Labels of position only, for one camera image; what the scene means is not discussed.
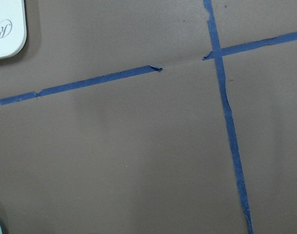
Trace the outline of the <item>cream rabbit tray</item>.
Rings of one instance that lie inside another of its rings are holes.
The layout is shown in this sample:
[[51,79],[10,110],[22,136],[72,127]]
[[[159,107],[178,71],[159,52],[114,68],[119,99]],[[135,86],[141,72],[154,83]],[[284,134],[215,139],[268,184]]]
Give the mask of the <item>cream rabbit tray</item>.
[[21,51],[26,38],[25,1],[0,0],[0,59]]

